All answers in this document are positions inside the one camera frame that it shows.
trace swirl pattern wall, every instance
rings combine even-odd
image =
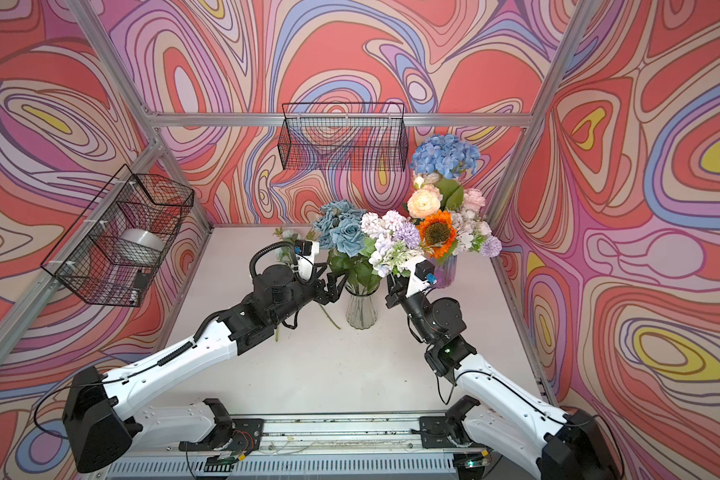
[[[0,2],[0,319],[58,237],[144,145],[64,2]],[[139,309],[57,293],[0,368],[0,478],[76,475],[67,443],[41,435],[30,410],[80,368],[108,370],[151,351],[203,235],[189,217]],[[60,427],[65,398],[40,411],[46,428]]]
[[[103,2],[146,104],[277,112],[289,101],[530,111],[573,5],[551,0]]]
[[[627,477],[720,478],[720,2],[604,3],[496,230],[555,395]]]
[[[330,200],[346,198],[382,212],[408,196],[408,171],[284,171],[277,130],[164,128],[163,138],[214,224],[306,223]],[[435,131],[456,134],[480,148],[480,169],[465,184],[486,194],[496,186],[520,134],[519,128],[411,128],[409,151]]]

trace white tabletop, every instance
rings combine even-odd
[[[304,234],[307,228],[297,228]],[[264,226],[214,229],[200,268],[170,334],[168,345],[192,335],[211,312],[234,306],[252,290],[251,256],[277,238]],[[258,271],[274,263],[260,259]],[[443,410],[424,346],[408,331],[400,306],[384,306],[385,283],[374,294],[378,321],[367,330],[347,324],[349,295],[326,307],[337,330],[317,303],[298,316],[298,329],[281,328],[240,357],[214,365],[164,393],[155,406],[178,406],[219,398],[233,415],[283,413],[417,412]],[[458,259],[455,282],[429,294],[452,296],[461,304],[467,330],[462,336],[519,386],[539,390],[490,261],[478,254]],[[441,379],[443,397],[451,384]],[[456,389],[451,403],[464,395]]]

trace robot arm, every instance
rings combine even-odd
[[[292,248],[296,271],[270,265],[256,272],[256,262],[278,248]],[[72,381],[62,423],[80,473],[95,472],[122,456],[134,444],[143,446],[186,441],[223,447],[232,420],[220,402],[206,400],[190,408],[153,408],[159,394],[205,368],[247,352],[274,335],[279,325],[295,329],[298,312],[313,300],[336,302],[346,282],[315,264],[317,242],[279,242],[251,259],[253,292],[228,310],[214,312],[188,337],[138,362],[102,374],[91,366]],[[293,316],[293,324],[286,320]]]
[[[569,415],[493,368],[461,337],[466,325],[458,302],[427,300],[434,266],[417,257],[406,268],[409,277],[388,278],[387,308],[403,306],[408,324],[418,333],[412,329],[412,335],[429,345],[424,358],[434,374],[474,396],[465,396],[446,413],[453,444],[490,446],[541,480],[619,477],[592,416],[583,411]]]
[[[271,265],[258,274],[258,259],[281,247],[294,249],[297,268]],[[78,472],[107,466],[135,444],[185,441],[210,449],[227,446],[234,421],[218,400],[189,408],[148,404],[201,370],[247,352],[274,335],[279,325],[296,328],[298,312],[307,303],[336,302],[346,276],[338,283],[342,274],[320,280],[327,265],[314,264],[318,249],[316,242],[304,241],[262,249],[250,263],[253,292],[238,305],[208,316],[194,336],[105,374],[93,366],[78,372],[62,415]],[[429,345],[424,358],[437,376],[479,398],[465,396],[448,410],[454,444],[491,446],[540,479],[617,478],[614,460],[591,416],[569,416],[501,375],[461,338],[466,325],[458,302],[427,300],[435,282],[434,266],[417,257],[406,268],[409,277],[388,278],[387,307],[403,306],[412,334]],[[286,322],[291,316],[292,325]]]

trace black wire basket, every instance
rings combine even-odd
[[[403,103],[288,103],[282,111],[277,148],[284,170],[405,169]]]
[[[114,201],[67,258],[48,262],[74,224],[41,266],[83,302],[140,306],[194,199],[190,187],[161,175],[131,172]],[[52,264],[58,264],[53,272]]]

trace orange sunflower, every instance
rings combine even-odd
[[[422,236],[424,248],[432,250],[434,258],[440,258],[451,249],[456,239],[456,229],[451,223],[451,214],[438,210],[418,225],[418,232]]]

